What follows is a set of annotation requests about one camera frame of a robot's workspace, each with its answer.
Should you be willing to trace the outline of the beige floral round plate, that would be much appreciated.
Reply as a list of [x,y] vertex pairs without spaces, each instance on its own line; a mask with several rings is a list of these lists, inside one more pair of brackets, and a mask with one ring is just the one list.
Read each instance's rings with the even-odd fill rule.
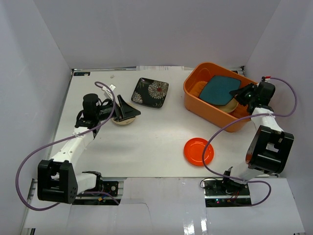
[[136,117],[132,117],[132,118],[125,119],[125,120],[122,120],[122,121],[118,121],[116,117],[112,117],[112,118],[111,118],[111,121],[112,121],[114,124],[116,124],[116,125],[123,126],[123,125],[129,125],[129,124],[132,123],[135,119],[136,119]]

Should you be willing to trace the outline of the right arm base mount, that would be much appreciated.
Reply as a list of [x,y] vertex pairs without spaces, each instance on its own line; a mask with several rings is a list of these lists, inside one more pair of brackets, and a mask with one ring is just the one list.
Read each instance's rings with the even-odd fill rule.
[[204,178],[200,183],[207,196],[250,196],[247,184],[242,185],[223,178]]

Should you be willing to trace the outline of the orange round plate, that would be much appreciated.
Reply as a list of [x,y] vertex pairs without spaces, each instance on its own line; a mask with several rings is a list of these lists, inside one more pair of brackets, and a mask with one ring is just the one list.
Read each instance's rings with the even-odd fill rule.
[[[207,142],[208,141],[203,138],[192,138],[188,140],[183,149],[185,159],[194,166],[204,166],[202,154]],[[204,163],[206,165],[210,164],[214,159],[214,155],[214,148],[209,144],[204,153]]]

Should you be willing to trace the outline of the yellow round plate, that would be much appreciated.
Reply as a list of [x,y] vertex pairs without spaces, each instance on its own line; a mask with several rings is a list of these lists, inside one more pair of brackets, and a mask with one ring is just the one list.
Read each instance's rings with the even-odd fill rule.
[[238,105],[238,101],[233,98],[226,105],[216,105],[216,108],[225,113],[231,113],[238,107]]

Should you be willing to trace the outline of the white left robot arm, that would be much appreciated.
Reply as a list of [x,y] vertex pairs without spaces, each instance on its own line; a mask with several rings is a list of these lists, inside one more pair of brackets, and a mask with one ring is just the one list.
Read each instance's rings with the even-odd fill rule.
[[101,82],[96,82],[96,85],[104,89],[108,97],[101,100],[94,93],[84,95],[83,108],[76,117],[73,135],[62,139],[64,146],[49,160],[42,160],[38,164],[39,200],[72,204],[81,194],[110,196],[104,191],[100,172],[77,173],[75,165],[106,122],[111,119],[127,122],[141,112],[128,104],[121,95],[114,95],[111,87]]

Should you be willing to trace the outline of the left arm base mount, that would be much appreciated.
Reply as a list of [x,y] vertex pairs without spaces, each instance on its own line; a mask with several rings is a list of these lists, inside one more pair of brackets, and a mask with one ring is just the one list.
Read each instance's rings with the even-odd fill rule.
[[116,197],[118,195],[118,188],[119,188],[119,182],[118,181],[103,181],[100,180],[98,183],[96,183],[96,186],[92,189],[88,189],[85,192],[82,192],[78,194],[79,197],[83,196],[104,196],[104,194],[98,193],[99,192],[105,192],[113,197]]

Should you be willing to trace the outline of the teal square plate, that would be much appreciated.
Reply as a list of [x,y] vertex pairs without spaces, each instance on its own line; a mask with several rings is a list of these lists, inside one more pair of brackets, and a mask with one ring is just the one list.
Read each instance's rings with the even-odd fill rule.
[[215,75],[202,89],[199,99],[216,106],[224,106],[231,101],[231,91],[239,89],[241,81],[236,78]]

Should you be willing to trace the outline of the black floral square plate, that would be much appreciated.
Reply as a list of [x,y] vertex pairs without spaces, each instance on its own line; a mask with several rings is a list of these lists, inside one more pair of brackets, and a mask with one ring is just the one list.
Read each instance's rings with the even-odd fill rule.
[[135,86],[131,101],[151,108],[161,108],[168,89],[167,82],[141,77]]

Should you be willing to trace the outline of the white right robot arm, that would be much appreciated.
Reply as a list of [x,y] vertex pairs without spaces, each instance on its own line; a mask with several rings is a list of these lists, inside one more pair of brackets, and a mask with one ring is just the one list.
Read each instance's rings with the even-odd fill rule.
[[294,136],[285,132],[276,122],[276,114],[269,103],[275,86],[261,81],[233,90],[230,94],[247,107],[256,134],[247,150],[245,161],[230,169],[229,178],[221,182],[221,190],[233,195],[239,188],[262,174],[281,173],[286,165]]

